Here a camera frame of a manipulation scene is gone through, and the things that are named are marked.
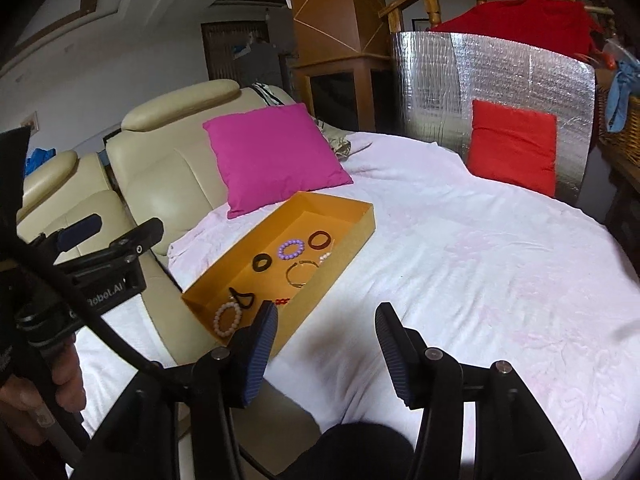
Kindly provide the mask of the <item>person's left hand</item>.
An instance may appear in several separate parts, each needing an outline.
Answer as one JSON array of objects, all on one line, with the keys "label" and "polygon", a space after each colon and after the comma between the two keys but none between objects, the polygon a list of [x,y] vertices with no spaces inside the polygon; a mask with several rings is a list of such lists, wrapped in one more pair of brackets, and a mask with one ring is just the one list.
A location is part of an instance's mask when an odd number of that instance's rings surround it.
[{"label": "person's left hand", "polygon": [[[87,405],[75,342],[75,335],[66,338],[49,365],[55,403],[73,414],[81,412]],[[42,397],[45,391],[44,386],[37,386],[27,378],[14,375],[1,387],[1,421],[30,445],[40,445],[47,440],[44,430],[29,415],[46,403]]]}]

